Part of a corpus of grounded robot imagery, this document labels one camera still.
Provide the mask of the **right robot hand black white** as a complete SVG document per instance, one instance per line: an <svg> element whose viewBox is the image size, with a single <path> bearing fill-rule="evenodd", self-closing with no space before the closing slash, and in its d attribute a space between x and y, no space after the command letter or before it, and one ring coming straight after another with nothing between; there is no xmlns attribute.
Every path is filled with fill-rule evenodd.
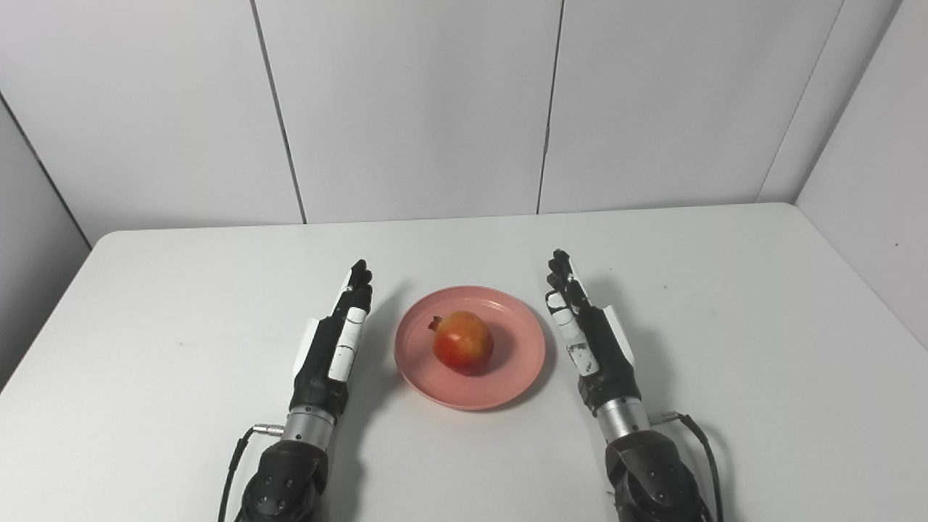
<svg viewBox="0 0 928 522"><path fill-rule="evenodd" d="M610 401L640 401L634 356L612 307L592 304L573 259L564 250L554 250L547 264L546 281L551 289L544 295L568 357L578 371L578 392L584 406L597 410Z"/></svg>

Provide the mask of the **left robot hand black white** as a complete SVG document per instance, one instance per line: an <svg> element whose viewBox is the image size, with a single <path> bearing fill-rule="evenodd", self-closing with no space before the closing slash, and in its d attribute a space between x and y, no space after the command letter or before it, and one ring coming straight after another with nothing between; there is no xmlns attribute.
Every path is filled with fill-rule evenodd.
<svg viewBox="0 0 928 522"><path fill-rule="evenodd" d="M348 380L371 310L373 274L365 259L353 264L331 314L316 321L304 363L293 380L289 409L315 407L341 419L350 397Z"/></svg>

